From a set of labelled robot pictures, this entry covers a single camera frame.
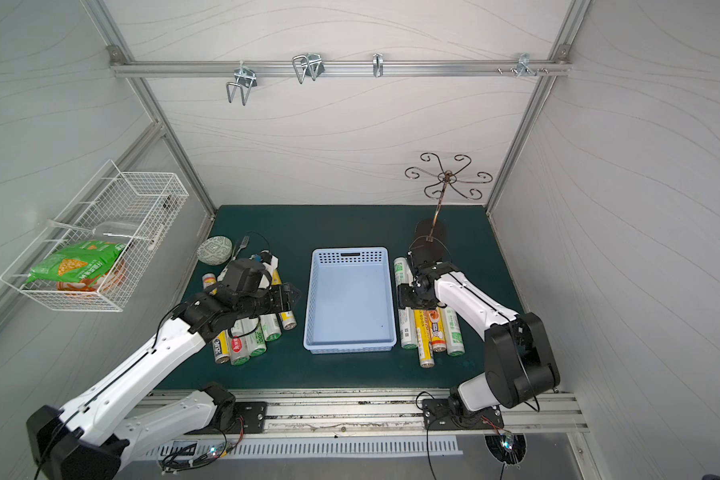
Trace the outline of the long yellow plastic wrap roll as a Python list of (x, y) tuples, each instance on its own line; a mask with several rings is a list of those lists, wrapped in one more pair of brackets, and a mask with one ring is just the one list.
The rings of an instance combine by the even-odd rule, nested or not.
[(291, 301), (289, 297), (289, 291), (283, 286), (283, 282), (276, 269), (272, 271), (272, 288), (277, 294), (279, 301), (278, 316), (280, 318), (282, 328), (285, 331), (290, 331), (296, 328), (297, 321), (293, 311), (291, 310)]

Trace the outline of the white green long wrap roll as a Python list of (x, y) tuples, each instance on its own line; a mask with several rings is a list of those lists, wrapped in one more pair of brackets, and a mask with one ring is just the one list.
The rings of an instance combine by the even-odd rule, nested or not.
[(417, 348), (417, 331), (413, 310), (405, 307), (401, 288), (409, 286), (411, 281), (410, 268), (405, 257), (397, 257), (393, 261), (395, 280), (395, 299), (398, 307), (398, 327), (401, 347), (405, 350)]

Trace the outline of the light blue perforated plastic basket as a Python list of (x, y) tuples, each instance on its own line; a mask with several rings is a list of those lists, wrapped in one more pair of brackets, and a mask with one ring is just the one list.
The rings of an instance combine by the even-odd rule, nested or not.
[(397, 343), (388, 250), (316, 249), (311, 257), (303, 346), (310, 353), (391, 350)]

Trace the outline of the short yellow orange wrap roll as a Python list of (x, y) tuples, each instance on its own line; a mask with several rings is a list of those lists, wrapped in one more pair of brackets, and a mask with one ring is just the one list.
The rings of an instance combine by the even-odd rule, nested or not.
[(443, 312), (440, 308), (426, 311), (429, 325), (430, 345), (435, 353), (446, 352), (447, 342), (443, 323)]

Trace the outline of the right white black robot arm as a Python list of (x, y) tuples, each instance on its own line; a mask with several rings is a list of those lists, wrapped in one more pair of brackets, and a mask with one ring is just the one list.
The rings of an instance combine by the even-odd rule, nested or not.
[(559, 386), (558, 365), (538, 315), (502, 305), (450, 262), (415, 264), (408, 258), (403, 264), (411, 278), (398, 287), (402, 307), (449, 307), (483, 341), (484, 372), (456, 388), (455, 398), (462, 409), (478, 412), (532, 405), (538, 395)]

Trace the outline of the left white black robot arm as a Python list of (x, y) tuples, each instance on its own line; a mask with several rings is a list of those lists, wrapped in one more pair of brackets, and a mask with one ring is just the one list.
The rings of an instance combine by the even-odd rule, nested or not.
[(298, 291), (274, 281), (278, 263), (267, 251), (231, 262), (221, 282), (170, 310), (156, 334), (102, 380), (60, 408), (35, 411), (26, 427), (37, 472), (49, 479), (111, 479), (179, 435), (232, 427), (235, 397), (216, 383), (145, 416), (130, 413), (177, 366), (238, 321), (292, 307)]

